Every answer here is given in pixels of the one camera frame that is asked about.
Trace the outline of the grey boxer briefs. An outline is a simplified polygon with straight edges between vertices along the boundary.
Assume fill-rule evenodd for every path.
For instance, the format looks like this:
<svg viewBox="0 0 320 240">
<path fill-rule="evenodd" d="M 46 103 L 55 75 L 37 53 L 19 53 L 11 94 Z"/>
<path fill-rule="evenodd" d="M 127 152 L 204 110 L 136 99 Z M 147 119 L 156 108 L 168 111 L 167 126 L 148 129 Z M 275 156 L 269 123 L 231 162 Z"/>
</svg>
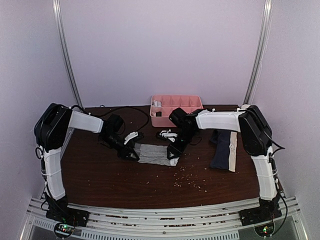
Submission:
<svg viewBox="0 0 320 240">
<path fill-rule="evenodd" d="M 168 167 L 175 167 L 179 158 L 167 158 L 167 146 L 140 144 L 136 143 L 134 146 L 135 152 L 139 156 L 138 162 L 141 164 L 153 164 Z"/>
</svg>

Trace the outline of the right aluminium corner post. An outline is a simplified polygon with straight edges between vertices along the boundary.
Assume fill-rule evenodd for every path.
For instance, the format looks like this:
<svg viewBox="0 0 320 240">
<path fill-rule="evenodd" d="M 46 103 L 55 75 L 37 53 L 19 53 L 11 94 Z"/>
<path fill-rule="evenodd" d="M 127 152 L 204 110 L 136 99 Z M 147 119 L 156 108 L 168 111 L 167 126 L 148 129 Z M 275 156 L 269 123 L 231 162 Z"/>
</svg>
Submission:
<svg viewBox="0 0 320 240">
<path fill-rule="evenodd" d="M 243 100 L 244 105 L 249 105 L 253 102 L 255 92 L 258 86 L 258 81 L 261 75 L 263 66 L 263 57 L 267 49 L 270 27 L 272 21 L 273 1 L 265 0 L 263 14 L 261 19 L 260 33 L 258 38 L 258 44 L 253 61 L 253 66 L 249 78 L 249 83 Z"/>
</svg>

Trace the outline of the right round controller board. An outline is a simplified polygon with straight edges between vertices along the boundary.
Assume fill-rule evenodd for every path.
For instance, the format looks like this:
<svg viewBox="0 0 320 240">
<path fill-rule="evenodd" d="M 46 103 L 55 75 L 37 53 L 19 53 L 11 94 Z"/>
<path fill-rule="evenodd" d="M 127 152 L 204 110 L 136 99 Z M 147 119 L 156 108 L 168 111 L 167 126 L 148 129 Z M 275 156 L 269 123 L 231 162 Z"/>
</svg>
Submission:
<svg viewBox="0 0 320 240">
<path fill-rule="evenodd" d="M 272 236 L 275 232 L 275 225 L 273 223 L 257 225 L 254 227 L 255 233 L 262 238 Z"/>
</svg>

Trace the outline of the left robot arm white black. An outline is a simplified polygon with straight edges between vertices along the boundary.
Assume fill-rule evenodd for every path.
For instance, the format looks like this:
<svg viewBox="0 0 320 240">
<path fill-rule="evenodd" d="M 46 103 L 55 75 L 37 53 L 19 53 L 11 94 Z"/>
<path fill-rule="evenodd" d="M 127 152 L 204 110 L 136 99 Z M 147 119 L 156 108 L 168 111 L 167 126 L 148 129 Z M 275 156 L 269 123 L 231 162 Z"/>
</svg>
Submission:
<svg viewBox="0 0 320 240">
<path fill-rule="evenodd" d="M 138 161 L 135 151 L 136 141 L 144 137 L 140 131 L 133 131 L 126 137 L 118 132 L 124 120 L 117 114 L 108 119 L 92 115 L 76 107 L 52 103 L 34 127 L 36 155 L 41 162 L 41 175 L 44 179 L 44 196 L 48 203 L 46 217 L 64 225 L 86 227 L 89 212 L 68 206 L 61 168 L 62 148 L 69 129 L 77 129 L 98 134 L 106 146 L 116 150 L 124 160 Z"/>
</svg>

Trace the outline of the round controller board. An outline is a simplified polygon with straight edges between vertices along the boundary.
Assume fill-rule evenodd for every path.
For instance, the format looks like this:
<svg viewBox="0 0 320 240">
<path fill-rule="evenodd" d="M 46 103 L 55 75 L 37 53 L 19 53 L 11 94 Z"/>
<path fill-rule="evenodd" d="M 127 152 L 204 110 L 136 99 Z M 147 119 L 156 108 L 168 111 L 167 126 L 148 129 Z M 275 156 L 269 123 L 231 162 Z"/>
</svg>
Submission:
<svg viewBox="0 0 320 240">
<path fill-rule="evenodd" d="M 53 227 L 53 232 L 58 238 L 68 238 L 74 233 L 74 231 L 74 226 L 70 226 L 63 222 L 58 222 Z"/>
<path fill-rule="evenodd" d="M 275 232 L 275 225 L 273 223 L 257 225 L 254 227 L 255 233 L 262 238 L 272 236 Z"/>
</svg>

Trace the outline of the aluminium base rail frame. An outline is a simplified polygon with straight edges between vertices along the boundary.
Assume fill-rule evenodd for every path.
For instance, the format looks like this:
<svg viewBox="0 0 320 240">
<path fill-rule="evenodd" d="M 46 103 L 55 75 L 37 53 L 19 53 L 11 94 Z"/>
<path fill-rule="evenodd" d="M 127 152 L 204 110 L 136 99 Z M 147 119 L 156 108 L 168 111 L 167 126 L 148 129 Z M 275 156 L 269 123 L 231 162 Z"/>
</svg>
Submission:
<svg viewBox="0 0 320 240">
<path fill-rule="evenodd" d="M 53 233 L 56 221 L 46 218 L 44 197 L 31 198 L 18 240 L 58 240 Z M 258 207 L 258 199 L 215 205 L 163 209 L 124 209 L 70 204 L 89 212 L 86 227 L 76 227 L 66 240 L 310 240 L 295 197 L 285 199 L 287 218 L 242 225 L 239 212 Z M 275 224 L 275 236 L 258 235 L 262 225 Z"/>
</svg>

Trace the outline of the white rolled item in box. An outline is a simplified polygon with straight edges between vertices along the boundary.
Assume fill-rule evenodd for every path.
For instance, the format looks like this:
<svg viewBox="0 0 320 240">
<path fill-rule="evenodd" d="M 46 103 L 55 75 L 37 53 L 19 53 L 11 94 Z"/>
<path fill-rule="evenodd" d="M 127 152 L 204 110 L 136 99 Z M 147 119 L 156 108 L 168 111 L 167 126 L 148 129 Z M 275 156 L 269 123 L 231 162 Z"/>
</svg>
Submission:
<svg viewBox="0 0 320 240">
<path fill-rule="evenodd" d="M 162 102 L 161 102 L 160 100 L 154 100 L 154 101 L 152 102 L 152 106 L 153 106 L 154 108 L 161 108 L 161 107 L 162 107 Z"/>
</svg>

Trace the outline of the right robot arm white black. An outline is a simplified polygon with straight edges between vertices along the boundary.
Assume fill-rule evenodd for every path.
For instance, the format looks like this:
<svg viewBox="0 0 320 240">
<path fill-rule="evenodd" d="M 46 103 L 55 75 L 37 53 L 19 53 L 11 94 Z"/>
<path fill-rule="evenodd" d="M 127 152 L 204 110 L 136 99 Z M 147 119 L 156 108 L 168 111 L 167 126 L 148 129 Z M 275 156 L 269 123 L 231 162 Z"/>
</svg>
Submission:
<svg viewBox="0 0 320 240">
<path fill-rule="evenodd" d="M 240 133 L 243 148 L 254 163 L 259 183 L 259 206 L 241 210 L 238 213 L 241 224 L 259 224 L 282 215 L 272 130 L 256 105 L 232 111 L 199 108 L 192 113 L 186 113 L 179 107 L 172 111 L 169 119 L 180 129 L 174 142 L 167 147 L 169 160 L 180 157 L 198 130 Z"/>
</svg>

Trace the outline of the black item in box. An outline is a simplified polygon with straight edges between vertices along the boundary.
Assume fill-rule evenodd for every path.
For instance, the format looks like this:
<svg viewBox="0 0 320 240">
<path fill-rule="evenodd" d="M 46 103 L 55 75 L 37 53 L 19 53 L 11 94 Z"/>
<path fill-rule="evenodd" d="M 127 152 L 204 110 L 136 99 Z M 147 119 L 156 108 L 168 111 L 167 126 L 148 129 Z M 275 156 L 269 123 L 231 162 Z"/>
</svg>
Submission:
<svg viewBox="0 0 320 240">
<path fill-rule="evenodd" d="M 161 111 L 156 112 L 156 113 L 155 113 L 155 116 L 156 116 L 156 117 L 161 117 L 161 116 L 162 116 L 162 112 L 161 112 Z"/>
</svg>

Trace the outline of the pink divided organizer box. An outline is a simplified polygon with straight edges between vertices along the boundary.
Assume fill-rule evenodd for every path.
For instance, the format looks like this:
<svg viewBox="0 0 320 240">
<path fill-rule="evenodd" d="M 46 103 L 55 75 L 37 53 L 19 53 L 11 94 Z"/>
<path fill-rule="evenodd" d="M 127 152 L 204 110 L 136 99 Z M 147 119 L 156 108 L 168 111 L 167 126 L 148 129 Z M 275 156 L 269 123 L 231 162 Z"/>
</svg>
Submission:
<svg viewBox="0 0 320 240">
<path fill-rule="evenodd" d="M 162 107 L 153 107 L 152 102 L 154 100 L 161 101 Z M 149 111 L 152 126 L 156 128 L 175 128 L 176 126 L 169 119 L 169 116 L 177 108 L 182 108 L 185 112 L 191 113 L 196 109 L 202 109 L 203 104 L 198 95 L 153 95 Z M 162 116 L 157 117 L 156 112 L 161 112 Z"/>
</svg>

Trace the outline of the navy and cream underwear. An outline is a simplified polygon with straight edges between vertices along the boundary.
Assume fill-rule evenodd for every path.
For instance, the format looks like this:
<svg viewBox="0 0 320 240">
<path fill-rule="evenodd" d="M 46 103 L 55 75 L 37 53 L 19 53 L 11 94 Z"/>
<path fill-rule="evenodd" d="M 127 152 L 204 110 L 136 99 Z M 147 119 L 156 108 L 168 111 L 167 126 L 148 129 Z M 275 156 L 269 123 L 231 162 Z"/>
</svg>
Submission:
<svg viewBox="0 0 320 240">
<path fill-rule="evenodd" d="M 210 142 L 216 145 L 209 167 L 212 169 L 236 171 L 237 132 L 215 129 Z"/>
</svg>

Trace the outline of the left aluminium corner post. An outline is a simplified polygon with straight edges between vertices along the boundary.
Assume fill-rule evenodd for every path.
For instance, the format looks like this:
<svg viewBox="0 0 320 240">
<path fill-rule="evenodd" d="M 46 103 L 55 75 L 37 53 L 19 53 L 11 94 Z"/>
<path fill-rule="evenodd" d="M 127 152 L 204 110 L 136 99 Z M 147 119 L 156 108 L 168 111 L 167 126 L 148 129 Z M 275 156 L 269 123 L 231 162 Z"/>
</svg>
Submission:
<svg viewBox="0 0 320 240">
<path fill-rule="evenodd" d="M 76 103 L 80 107 L 83 107 L 83 102 L 80 97 L 80 92 L 76 83 L 74 71 L 72 68 L 72 62 L 71 62 L 70 54 L 68 50 L 68 44 L 67 44 L 66 35 L 65 35 L 60 1 L 52 0 L 52 7 L 53 7 L 54 18 L 56 22 L 57 31 L 58 31 L 60 46 L 62 50 L 63 62 L 66 69 L 68 81 L 70 83 L 71 91 L 72 91 L 73 97 L 75 98 Z"/>
</svg>

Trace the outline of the left round controller board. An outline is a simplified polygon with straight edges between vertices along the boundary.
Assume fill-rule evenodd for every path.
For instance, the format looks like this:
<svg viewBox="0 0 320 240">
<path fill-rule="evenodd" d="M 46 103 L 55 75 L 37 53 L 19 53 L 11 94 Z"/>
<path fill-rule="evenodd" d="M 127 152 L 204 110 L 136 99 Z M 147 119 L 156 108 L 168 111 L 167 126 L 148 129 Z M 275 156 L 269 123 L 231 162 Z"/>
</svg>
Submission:
<svg viewBox="0 0 320 240">
<path fill-rule="evenodd" d="M 74 226 L 70 226 L 63 222 L 58 222 L 53 227 L 53 232 L 58 238 L 68 238 L 74 233 L 74 231 Z"/>
</svg>

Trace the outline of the aluminium corner post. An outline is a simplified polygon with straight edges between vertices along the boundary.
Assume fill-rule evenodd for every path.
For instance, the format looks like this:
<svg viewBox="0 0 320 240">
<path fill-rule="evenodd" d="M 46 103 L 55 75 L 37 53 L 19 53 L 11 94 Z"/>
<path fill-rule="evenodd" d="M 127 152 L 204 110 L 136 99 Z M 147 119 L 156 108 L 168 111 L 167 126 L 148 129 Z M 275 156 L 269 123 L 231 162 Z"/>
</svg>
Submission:
<svg viewBox="0 0 320 240">
<path fill-rule="evenodd" d="M 68 44 L 67 44 L 66 35 L 65 35 L 60 1 L 52 0 L 52 7 L 53 7 L 54 18 L 56 22 L 57 31 L 58 31 L 60 46 L 62 50 L 63 62 L 66 69 L 68 81 L 70 83 L 71 91 L 72 91 L 73 97 L 75 98 L 76 103 L 80 107 L 83 107 L 83 102 L 80 97 L 80 92 L 76 83 L 74 71 L 72 68 L 72 62 L 71 62 L 70 54 L 68 50 Z"/>
<path fill-rule="evenodd" d="M 243 100 L 244 105 L 249 105 L 253 102 L 255 92 L 258 86 L 258 81 L 261 75 L 263 66 L 263 57 L 267 49 L 270 27 L 272 21 L 273 1 L 265 0 L 263 14 L 261 19 L 260 33 L 258 38 L 258 44 L 253 61 L 253 66 L 249 78 L 249 83 Z"/>
</svg>

